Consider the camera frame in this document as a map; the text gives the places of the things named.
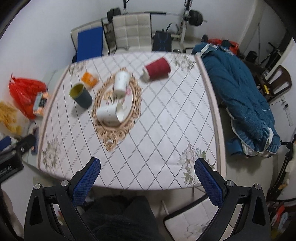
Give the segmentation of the white paper cup lying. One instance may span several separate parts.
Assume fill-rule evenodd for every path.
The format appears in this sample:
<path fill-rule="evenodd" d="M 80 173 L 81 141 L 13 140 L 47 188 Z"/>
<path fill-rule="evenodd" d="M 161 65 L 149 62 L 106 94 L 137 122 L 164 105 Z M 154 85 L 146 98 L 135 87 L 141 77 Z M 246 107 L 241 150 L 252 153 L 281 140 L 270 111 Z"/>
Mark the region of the white paper cup lying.
<path fill-rule="evenodd" d="M 96 111 L 97 119 L 106 126 L 117 126 L 124 120 L 122 103 L 114 103 L 99 107 Z"/>

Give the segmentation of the dark teal cup yellow inside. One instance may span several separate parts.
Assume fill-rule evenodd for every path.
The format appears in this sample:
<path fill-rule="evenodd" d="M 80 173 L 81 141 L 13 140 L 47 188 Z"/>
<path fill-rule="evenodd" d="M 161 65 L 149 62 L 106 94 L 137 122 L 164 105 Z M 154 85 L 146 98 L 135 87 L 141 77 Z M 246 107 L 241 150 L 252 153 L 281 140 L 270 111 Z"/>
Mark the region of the dark teal cup yellow inside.
<path fill-rule="evenodd" d="M 92 105 L 92 97 L 85 86 L 81 83 L 74 85 L 69 92 L 69 96 L 84 109 L 90 108 Z"/>

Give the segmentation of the red ribbed paper cup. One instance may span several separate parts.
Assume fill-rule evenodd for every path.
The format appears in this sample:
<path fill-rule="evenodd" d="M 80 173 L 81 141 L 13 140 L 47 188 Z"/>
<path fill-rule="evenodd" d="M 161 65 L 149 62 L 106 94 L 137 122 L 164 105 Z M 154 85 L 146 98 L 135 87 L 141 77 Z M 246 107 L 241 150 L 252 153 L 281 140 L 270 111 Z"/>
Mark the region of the red ribbed paper cup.
<path fill-rule="evenodd" d="M 171 67 L 166 58 L 161 57 L 143 67 L 144 80 L 156 80 L 165 76 L 171 72 Z"/>

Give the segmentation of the blue quilted blanket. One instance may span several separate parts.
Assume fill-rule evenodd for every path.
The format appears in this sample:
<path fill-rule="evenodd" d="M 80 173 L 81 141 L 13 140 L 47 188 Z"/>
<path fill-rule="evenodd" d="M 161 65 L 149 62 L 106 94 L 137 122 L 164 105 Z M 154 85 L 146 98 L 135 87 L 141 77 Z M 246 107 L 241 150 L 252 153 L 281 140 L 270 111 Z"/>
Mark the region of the blue quilted blanket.
<path fill-rule="evenodd" d="M 280 136 L 275 130 L 273 113 L 249 68 L 221 45 L 201 42 L 192 54 L 200 55 L 214 91 L 231 118 L 234 137 L 226 142 L 229 153 L 263 157 L 276 154 Z"/>

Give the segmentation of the black gripper device left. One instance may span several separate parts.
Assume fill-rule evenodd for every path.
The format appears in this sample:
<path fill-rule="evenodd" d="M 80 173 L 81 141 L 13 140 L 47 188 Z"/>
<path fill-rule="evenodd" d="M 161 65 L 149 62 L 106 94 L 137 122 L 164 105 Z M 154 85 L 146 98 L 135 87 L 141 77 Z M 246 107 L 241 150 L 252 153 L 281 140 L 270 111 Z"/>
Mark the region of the black gripper device left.
<path fill-rule="evenodd" d="M 11 137 L 1 139 L 1 183 L 5 182 L 23 169 L 23 155 L 36 143 L 36 137 L 29 134 L 16 143 Z"/>

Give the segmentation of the black tripod stand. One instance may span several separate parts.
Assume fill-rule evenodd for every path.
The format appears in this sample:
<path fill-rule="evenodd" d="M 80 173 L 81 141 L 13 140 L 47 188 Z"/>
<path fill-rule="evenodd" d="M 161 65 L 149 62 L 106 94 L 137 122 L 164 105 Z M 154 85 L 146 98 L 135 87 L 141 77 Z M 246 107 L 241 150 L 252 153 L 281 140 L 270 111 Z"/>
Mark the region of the black tripod stand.
<path fill-rule="evenodd" d="M 280 172 L 276 178 L 276 181 L 273 186 L 267 191 L 266 201 L 267 202 L 292 202 L 295 198 L 280 200 L 278 197 L 282 191 L 290 183 L 290 174 L 295 169 L 295 135 L 293 140 L 290 142 L 280 142 L 282 146 L 285 146 L 288 149 L 288 152 L 285 154 L 285 159 L 281 166 Z"/>

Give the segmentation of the patterned white tablecloth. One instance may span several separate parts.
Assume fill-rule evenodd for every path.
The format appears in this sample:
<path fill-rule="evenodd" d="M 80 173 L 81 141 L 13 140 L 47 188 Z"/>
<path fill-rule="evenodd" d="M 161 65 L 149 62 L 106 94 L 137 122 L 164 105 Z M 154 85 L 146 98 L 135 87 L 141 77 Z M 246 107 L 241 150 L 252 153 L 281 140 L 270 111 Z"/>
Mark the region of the patterned white tablecloth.
<path fill-rule="evenodd" d="M 143 67 L 161 57 L 171 72 L 144 80 Z M 130 73 L 125 96 L 113 93 L 116 73 Z M 99 77 L 88 89 L 85 72 Z M 88 109 L 70 96 L 81 83 L 92 97 Z M 167 190 L 198 186 L 194 161 L 204 158 L 222 176 L 226 157 L 221 118 L 205 66 L 198 55 L 131 52 L 98 57 L 66 67 L 53 87 L 39 134 L 37 167 L 70 179 L 95 157 L 99 187 Z M 99 107 L 122 103 L 124 120 L 106 126 L 96 117 Z"/>

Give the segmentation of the small printed box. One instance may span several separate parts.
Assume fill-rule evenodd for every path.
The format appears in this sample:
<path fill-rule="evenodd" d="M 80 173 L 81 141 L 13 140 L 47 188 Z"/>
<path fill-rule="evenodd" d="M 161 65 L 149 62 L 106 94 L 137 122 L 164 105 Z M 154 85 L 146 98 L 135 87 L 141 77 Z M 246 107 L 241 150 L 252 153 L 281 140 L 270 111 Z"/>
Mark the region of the small printed box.
<path fill-rule="evenodd" d="M 46 105 L 49 99 L 48 92 L 39 92 L 37 93 L 34 105 L 33 105 L 33 114 L 36 116 L 43 116 L 45 113 Z"/>

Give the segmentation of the yellow snack bag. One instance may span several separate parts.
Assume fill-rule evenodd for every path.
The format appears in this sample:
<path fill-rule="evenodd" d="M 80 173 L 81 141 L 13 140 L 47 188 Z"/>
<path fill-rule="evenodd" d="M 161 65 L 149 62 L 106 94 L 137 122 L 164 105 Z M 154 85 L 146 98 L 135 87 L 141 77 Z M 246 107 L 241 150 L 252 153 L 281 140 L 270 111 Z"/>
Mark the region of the yellow snack bag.
<path fill-rule="evenodd" d="M 22 127 L 18 124 L 18 110 L 8 102 L 1 101 L 1 131 L 5 134 L 20 136 Z"/>

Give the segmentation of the red plastic bag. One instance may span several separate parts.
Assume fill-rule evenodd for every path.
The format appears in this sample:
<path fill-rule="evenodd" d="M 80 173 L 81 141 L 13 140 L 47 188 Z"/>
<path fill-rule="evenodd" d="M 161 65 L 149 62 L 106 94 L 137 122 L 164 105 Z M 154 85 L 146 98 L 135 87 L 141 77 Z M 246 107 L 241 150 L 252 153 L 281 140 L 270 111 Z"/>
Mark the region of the red plastic bag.
<path fill-rule="evenodd" d="M 34 120 L 33 106 L 39 92 L 46 92 L 47 86 L 44 82 L 28 78 L 16 78 L 11 75 L 9 81 L 10 95 L 14 99 L 18 109 L 29 120 Z"/>

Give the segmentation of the dark wooden chair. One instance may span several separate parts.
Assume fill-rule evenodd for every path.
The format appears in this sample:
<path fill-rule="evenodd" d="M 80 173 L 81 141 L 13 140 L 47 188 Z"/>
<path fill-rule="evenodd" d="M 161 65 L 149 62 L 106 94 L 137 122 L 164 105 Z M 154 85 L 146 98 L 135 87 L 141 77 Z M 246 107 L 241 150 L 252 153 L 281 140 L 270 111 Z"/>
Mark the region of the dark wooden chair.
<path fill-rule="evenodd" d="M 290 74 L 282 65 L 278 65 L 268 79 L 260 78 L 259 83 L 259 89 L 268 103 L 280 97 L 292 87 Z"/>

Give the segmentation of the blue folded mat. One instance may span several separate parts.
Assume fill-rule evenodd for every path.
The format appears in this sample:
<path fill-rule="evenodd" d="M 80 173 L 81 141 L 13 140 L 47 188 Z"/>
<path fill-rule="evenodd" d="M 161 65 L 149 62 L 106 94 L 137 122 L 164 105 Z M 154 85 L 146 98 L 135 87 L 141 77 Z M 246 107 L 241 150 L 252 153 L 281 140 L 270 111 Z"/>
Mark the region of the blue folded mat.
<path fill-rule="evenodd" d="M 103 55 L 103 28 L 96 27 L 78 33 L 77 58 L 80 62 Z"/>

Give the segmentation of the black blue gym bag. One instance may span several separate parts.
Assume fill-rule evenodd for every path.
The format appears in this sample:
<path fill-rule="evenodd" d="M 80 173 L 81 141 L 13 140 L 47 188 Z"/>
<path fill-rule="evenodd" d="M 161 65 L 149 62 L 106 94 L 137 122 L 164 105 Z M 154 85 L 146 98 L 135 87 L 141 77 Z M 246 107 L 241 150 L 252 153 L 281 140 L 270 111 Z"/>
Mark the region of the black blue gym bag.
<path fill-rule="evenodd" d="M 152 51 L 171 52 L 171 34 L 164 31 L 156 31 L 153 37 Z"/>

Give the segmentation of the white padded chair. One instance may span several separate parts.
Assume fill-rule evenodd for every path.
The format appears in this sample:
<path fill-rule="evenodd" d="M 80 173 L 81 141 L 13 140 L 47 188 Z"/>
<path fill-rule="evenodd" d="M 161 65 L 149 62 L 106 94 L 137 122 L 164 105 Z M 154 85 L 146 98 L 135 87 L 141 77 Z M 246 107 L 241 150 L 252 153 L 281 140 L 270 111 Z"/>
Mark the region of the white padded chair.
<path fill-rule="evenodd" d="M 117 15 L 113 17 L 112 24 L 116 51 L 152 51 L 152 23 L 150 13 Z"/>

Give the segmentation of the white barbell rack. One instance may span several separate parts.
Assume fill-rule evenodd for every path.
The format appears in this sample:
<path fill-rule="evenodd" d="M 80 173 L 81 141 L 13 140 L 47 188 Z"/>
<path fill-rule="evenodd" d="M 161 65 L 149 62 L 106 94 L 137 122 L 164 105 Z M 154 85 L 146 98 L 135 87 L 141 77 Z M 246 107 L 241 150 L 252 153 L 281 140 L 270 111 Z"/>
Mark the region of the white barbell rack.
<path fill-rule="evenodd" d="M 180 52 L 186 53 L 187 49 L 185 48 L 184 45 L 184 40 L 185 40 L 185 35 L 186 35 L 186 30 L 187 30 L 187 26 L 189 24 L 189 12 L 192 6 L 192 2 L 193 1 L 184 1 L 184 11 L 182 14 L 175 14 L 175 13 L 168 13 L 165 11 L 145 11 L 145 13 L 149 13 L 151 15 L 169 15 L 169 16 L 181 16 L 182 20 L 180 23 L 180 27 L 179 30 L 177 31 L 177 33 L 175 35 L 171 35 L 171 37 L 173 39 L 176 40 L 180 40 Z"/>

